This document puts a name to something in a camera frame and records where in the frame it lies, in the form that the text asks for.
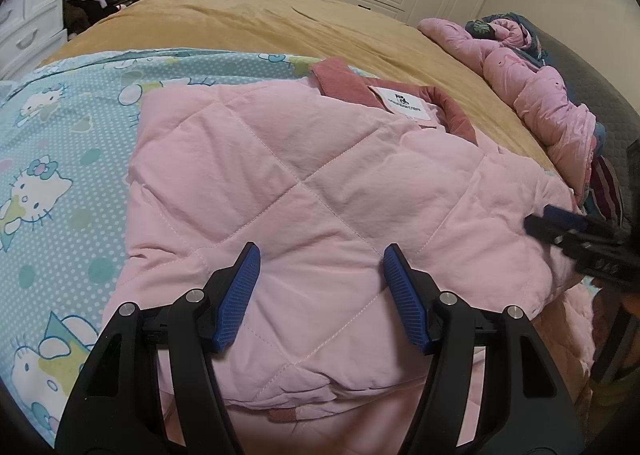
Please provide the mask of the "mustard yellow bed blanket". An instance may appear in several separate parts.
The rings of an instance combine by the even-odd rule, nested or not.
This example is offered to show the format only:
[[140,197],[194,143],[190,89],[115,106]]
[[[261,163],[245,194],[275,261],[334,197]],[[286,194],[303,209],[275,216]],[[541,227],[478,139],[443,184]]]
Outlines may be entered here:
[[137,48],[340,56],[399,82],[436,85],[477,130],[551,168],[544,148],[484,79],[403,22],[334,0],[142,0],[52,54],[58,60]]

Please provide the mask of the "grey padded headboard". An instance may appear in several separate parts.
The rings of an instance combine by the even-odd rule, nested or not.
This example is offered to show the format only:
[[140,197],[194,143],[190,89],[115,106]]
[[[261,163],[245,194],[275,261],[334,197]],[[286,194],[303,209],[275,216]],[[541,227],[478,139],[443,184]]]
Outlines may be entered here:
[[624,203],[630,206],[627,148],[639,137],[639,115],[631,103],[615,89],[612,83],[550,34],[534,26],[542,48],[547,53],[546,63],[556,68],[563,77],[567,94],[574,104],[586,104],[598,121],[605,126],[604,157],[612,163],[620,181]]

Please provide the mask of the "dark blue floral pillow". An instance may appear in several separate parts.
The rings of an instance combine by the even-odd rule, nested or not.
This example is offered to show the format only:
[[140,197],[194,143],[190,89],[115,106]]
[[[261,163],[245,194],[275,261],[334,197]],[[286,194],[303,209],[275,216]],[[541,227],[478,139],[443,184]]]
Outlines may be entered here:
[[536,29],[519,14],[507,12],[469,20],[464,28],[474,39],[500,42],[537,68],[547,65],[547,52]]

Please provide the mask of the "blue Hello Kitty sheet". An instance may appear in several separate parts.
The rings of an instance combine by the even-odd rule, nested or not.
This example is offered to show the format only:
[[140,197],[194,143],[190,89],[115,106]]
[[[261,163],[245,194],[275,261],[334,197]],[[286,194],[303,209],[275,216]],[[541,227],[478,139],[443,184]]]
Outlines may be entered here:
[[125,262],[146,93],[294,79],[309,59],[193,48],[58,60],[1,87],[1,383],[51,446]]

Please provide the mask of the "striped dark cloth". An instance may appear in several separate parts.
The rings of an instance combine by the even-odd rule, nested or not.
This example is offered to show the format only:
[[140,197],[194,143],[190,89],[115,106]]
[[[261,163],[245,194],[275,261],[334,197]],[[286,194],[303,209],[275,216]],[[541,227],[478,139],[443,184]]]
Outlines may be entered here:
[[624,202],[620,181],[615,169],[604,156],[591,163],[591,176],[584,204],[588,215],[600,218],[608,224],[621,227],[624,223]]

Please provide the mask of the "pink floral duvet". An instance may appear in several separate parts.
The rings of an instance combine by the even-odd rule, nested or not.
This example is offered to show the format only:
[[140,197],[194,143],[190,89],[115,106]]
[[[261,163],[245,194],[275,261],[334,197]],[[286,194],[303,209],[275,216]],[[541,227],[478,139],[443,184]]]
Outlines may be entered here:
[[586,105],[570,100],[559,71],[548,64],[537,68],[498,41],[474,39],[447,19],[424,18],[418,29],[513,109],[582,202],[598,144],[597,118]]

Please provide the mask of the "white drawer chest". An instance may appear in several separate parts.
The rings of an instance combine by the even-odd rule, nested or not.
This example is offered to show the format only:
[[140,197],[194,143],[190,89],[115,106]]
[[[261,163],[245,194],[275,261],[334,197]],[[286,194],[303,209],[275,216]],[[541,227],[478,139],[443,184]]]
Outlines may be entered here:
[[67,42],[63,1],[3,0],[0,37],[1,79],[20,79]]

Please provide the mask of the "pink quilted jacket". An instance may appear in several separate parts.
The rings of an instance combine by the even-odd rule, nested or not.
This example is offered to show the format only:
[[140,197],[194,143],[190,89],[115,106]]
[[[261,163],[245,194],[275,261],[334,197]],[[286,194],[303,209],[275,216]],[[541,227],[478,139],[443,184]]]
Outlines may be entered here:
[[523,230],[565,183],[483,133],[388,112],[314,78],[168,85],[142,100],[128,171],[127,259],[106,315],[175,301],[246,243],[262,266],[230,349],[213,364],[249,454],[393,454],[430,362],[382,274],[409,263],[474,307],[518,305],[570,397],[591,363],[589,293],[572,262]]

